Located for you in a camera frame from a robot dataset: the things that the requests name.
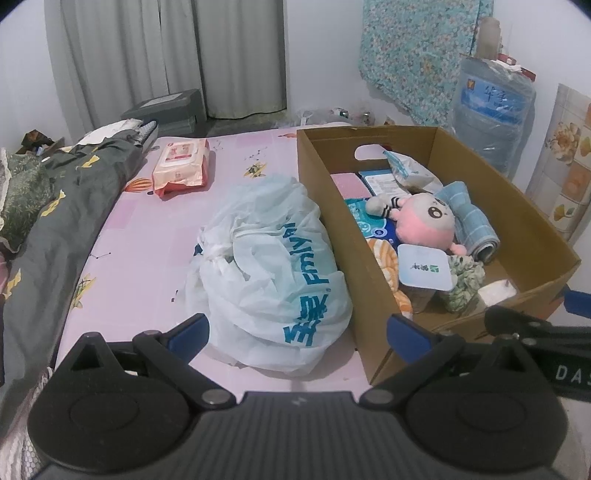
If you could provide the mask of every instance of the plush doll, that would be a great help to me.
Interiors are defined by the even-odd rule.
[[[378,195],[365,203],[369,215],[396,222],[396,236],[404,244],[438,248],[453,255],[466,255],[466,248],[453,242],[456,219],[451,208],[430,193],[408,198]]]

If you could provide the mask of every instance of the folded towel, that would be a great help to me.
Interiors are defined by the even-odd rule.
[[[475,260],[489,263],[501,241],[482,210],[472,205],[466,184],[462,181],[450,183],[435,197],[447,203],[456,216],[457,242],[464,245]]]

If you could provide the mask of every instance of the plastic water bottle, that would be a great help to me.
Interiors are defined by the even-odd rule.
[[[456,136],[503,175],[515,171],[515,151],[535,98],[532,81],[519,72],[467,57],[451,112]]]

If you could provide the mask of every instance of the pink bedsheet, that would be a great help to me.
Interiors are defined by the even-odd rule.
[[[107,341],[131,340],[144,330],[165,332],[186,319],[176,292],[185,280],[199,227],[206,224],[232,185],[252,175],[297,177],[296,129],[278,129],[209,139],[210,185],[199,192],[161,200],[149,190],[123,192],[109,215],[80,278],[61,339],[57,363],[85,332]],[[150,151],[136,179],[151,178],[161,149],[177,138],[163,137]],[[231,367],[199,354],[191,365],[231,390],[351,390],[356,398],[369,385],[349,332],[303,378],[270,376]]]

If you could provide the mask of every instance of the doll eye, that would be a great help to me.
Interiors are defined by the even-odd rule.
[[[430,207],[427,212],[431,218],[441,218],[443,216],[441,210],[437,207]]]

